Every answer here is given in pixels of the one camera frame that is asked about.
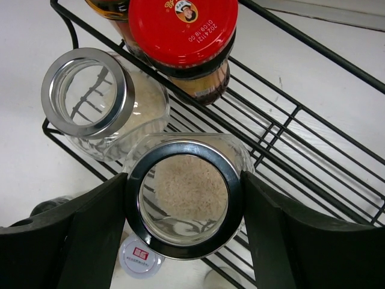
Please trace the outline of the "white lid spice jar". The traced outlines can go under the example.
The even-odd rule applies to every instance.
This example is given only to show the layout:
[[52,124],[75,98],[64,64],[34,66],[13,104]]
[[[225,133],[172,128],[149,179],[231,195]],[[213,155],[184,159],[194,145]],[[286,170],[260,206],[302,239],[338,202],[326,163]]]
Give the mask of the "white lid spice jar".
[[148,279],[159,272],[165,258],[152,251],[136,235],[125,238],[119,249],[123,271],[135,279]]

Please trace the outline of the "clear glass jar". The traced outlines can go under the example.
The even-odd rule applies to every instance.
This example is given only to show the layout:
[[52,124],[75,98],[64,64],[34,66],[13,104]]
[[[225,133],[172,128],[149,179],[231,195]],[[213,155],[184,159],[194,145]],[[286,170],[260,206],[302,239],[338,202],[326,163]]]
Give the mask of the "clear glass jar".
[[233,135],[158,133],[128,153],[126,219],[148,247],[179,260],[208,256],[240,230],[241,173],[254,172]]
[[41,87],[47,120],[98,161],[125,158],[170,120],[167,89],[114,52],[78,48],[58,57]]

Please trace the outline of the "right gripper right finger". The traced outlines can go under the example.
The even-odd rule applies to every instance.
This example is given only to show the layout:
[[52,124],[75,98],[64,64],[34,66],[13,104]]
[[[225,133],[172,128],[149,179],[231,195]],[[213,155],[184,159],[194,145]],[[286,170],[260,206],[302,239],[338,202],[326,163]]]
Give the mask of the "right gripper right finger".
[[384,288],[384,228],[319,213],[243,172],[257,288]]

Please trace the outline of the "clear glass jar front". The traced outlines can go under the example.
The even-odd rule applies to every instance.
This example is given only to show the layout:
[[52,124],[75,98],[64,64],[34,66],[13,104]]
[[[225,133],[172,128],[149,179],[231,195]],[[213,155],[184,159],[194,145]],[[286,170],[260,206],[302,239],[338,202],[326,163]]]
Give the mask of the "clear glass jar front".
[[241,173],[254,172],[233,135],[158,133],[128,153],[126,219],[148,247],[179,260],[208,256],[240,230]]

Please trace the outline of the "red lid sauce jar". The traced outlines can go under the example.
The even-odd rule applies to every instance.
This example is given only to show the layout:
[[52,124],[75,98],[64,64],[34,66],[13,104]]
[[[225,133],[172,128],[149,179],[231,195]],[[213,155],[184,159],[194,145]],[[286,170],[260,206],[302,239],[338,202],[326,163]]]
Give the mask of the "red lid sauce jar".
[[121,35],[128,51],[148,66],[152,66],[145,53],[132,36],[128,10],[130,1],[127,0],[85,0],[86,3],[100,16],[107,19],[115,30]]
[[152,66],[201,105],[214,103],[230,80],[238,2],[131,1],[132,35]]

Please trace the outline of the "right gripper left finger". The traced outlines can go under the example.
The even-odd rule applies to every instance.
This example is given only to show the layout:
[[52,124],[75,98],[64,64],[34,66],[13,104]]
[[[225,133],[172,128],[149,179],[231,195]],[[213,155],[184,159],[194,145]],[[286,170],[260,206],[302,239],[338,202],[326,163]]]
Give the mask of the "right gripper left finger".
[[127,175],[1,228],[1,288],[109,288]]

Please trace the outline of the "black cap spice grinder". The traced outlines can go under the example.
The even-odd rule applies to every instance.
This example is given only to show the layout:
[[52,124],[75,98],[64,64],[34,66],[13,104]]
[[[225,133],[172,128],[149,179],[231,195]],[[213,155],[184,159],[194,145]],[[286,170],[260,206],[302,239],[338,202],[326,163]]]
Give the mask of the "black cap spice grinder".
[[233,285],[215,270],[209,271],[203,281],[204,289],[229,289]]
[[36,215],[41,214],[45,211],[49,211],[55,207],[58,207],[62,204],[67,203],[68,201],[70,201],[72,199],[73,199],[72,196],[60,196],[60,197],[56,197],[54,199],[46,200],[46,201],[41,202],[38,205],[36,205],[33,208],[33,210],[31,211],[29,216],[30,217],[36,216]]

